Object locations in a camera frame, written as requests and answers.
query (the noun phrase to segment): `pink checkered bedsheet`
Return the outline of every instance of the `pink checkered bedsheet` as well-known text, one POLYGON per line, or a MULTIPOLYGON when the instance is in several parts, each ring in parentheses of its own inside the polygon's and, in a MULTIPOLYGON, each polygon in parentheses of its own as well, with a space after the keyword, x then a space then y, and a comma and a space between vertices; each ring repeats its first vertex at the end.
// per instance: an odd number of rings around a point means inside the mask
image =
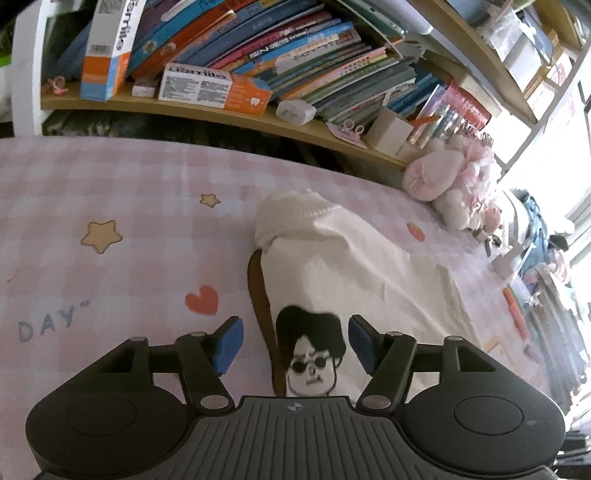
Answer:
MULTIPOLYGON (((236 399, 272 394, 246 266, 256 248, 257 204, 278 189, 315 190, 407 251, 451 268, 482 344, 499 341, 510 366, 548 391, 544 370, 522 352, 501 293, 504 285, 488 269, 484 247, 467 233, 443 230, 428 208, 403 192, 275 158, 195 145, 3 140, 0 479, 30 480, 38 472, 24 434, 33 405, 131 336, 170 343, 187 332, 213 331, 238 315, 245 342, 224 383, 236 399), (200 203, 203 194, 220 203, 200 203), (116 221, 121 242, 101 255, 81 244, 90 222, 109 220, 116 221), (409 222, 422 231, 423 241, 420 232, 411 235, 409 222), (186 296, 202 286, 217 293, 215 314, 186 305, 186 296)), ((175 388, 168 377, 161 382, 175 388)))

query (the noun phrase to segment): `wooden shelf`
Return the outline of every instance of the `wooden shelf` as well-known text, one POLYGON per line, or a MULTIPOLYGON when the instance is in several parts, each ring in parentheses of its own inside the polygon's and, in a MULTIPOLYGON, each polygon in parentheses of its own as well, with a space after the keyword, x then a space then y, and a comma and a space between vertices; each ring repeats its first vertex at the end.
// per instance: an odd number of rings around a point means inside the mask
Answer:
POLYGON ((408 0, 408 3, 474 65, 501 97, 499 100, 504 100, 507 110, 535 125, 537 119, 531 107, 501 59, 451 5, 444 0, 408 0))
POLYGON ((542 23, 558 34, 565 47, 579 51, 583 48, 573 19, 558 0, 536 0, 534 8, 542 23))
POLYGON ((302 142, 319 145, 337 152, 352 155, 363 160, 387 164, 399 170, 407 166, 402 160, 389 157, 373 149, 356 147, 334 137, 327 126, 312 120, 303 127, 293 127, 275 115, 275 107, 267 107, 263 116, 252 116, 245 113, 230 112, 221 108, 190 105, 188 103, 161 102, 153 98, 134 97, 131 95, 130 83, 126 83, 119 93, 108 102, 94 102, 79 98, 79 85, 68 84, 70 91, 64 96, 53 93, 41 95, 41 108, 54 110, 109 110, 116 112, 157 113, 160 115, 178 116, 192 120, 204 120, 234 127, 250 128, 281 137, 292 138, 302 142))

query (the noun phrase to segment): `black device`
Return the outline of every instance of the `black device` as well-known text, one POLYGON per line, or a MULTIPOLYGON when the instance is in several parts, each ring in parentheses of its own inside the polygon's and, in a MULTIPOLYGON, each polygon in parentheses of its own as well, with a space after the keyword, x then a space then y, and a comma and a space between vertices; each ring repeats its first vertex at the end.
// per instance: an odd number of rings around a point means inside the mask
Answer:
POLYGON ((39 480, 393 480, 553 477, 564 418, 549 398, 461 337, 422 345, 349 321, 372 376, 347 397, 243 397, 224 374, 242 321, 173 345, 135 337, 41 400, 26 435, 39 480), (405 398, 415 372, 439 384, 405 398), (178 373, 186 403, 152 373, 178 373))

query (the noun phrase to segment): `toothpaste box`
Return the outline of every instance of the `toothpaste box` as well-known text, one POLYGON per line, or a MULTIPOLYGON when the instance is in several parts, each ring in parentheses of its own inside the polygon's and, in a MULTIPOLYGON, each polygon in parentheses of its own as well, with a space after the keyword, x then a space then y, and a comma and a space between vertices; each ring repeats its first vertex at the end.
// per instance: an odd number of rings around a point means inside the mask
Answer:
POLYGON ((99 0, 86 44, 80 98, 105 102, 125 80, 146 0, 99 0))
POLYGON ((269 86, 256 78, 169 63, 164 70, 158 99, 262 115, 271 94, 269 86))

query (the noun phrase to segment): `cartoon face print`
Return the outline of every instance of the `cartoon face print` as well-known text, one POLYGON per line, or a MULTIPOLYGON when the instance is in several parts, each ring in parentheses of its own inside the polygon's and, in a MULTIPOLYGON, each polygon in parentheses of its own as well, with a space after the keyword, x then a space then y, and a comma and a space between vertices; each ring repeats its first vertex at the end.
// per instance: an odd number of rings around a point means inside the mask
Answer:
POLYGON ((287 385, 298 396, 328 395, 336 385, 335 360, 328 350, 317 352, 305 335, 295 343, 287 385))
POLYGON ((289 392, 299 397, 329 395, 346 350, 339 318, 290 305, 279 312, 275 330, 289 392))

